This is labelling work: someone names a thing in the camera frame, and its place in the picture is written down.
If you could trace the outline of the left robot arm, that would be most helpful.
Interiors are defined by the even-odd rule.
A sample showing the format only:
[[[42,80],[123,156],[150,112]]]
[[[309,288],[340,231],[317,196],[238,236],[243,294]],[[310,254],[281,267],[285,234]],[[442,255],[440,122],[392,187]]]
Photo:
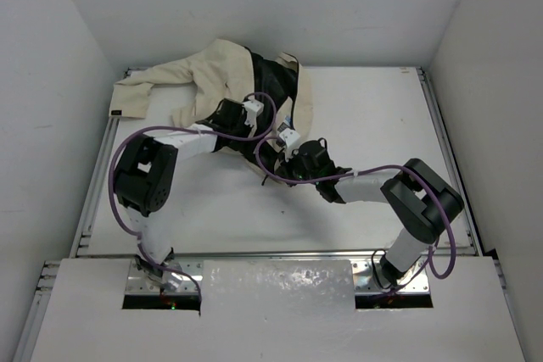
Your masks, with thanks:
[[[108,173],[109,203],[121,229],[137,239],[137,264],[158,279],[166,272],[187,273],[168,265],[173,256],[167,233],[149,224],[171,193],[176,163],[203,153],[214,153],[231,144],[245,148],[271,131],[274,120],[258,130],[265,104],[262,94],[249,95],[241,103],[219,102],[206,119],[188,127],[150,126],[120,144]]]

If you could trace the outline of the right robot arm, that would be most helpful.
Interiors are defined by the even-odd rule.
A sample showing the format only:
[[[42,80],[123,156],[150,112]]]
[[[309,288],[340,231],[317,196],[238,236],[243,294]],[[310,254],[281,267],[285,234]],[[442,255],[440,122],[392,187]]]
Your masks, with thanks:
[[[322,138],[299,143],[293,136],[283,136],[278,144],[283,151],[275,175],[290,186],[310,181],[330,203],[374,202],[392,208],[403,229],[374,269],[378,284],[398,286],[464,210],[460,194],[421,159],[409,159],[397,173],[384,169],[358,175],[332,161]]]

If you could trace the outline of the cream jacket with black lining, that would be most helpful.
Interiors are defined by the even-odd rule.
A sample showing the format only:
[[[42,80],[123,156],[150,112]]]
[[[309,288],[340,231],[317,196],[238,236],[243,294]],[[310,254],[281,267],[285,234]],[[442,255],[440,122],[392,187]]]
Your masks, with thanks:
[[[251,97],[264,104],[253,136],[269,131],[271,136],[286,125],[305,140],[313,120],[311,78],[299,60],[287,53],[265,59],[248,48],[217,39],[189,57],[155,65],[114,84],[109,106],[112,117],[142,120],[150,93],[159,86],[193,83],[194,100],[171,111],[175,127],[188,128],[210,119],[223,99],[241,103]]]

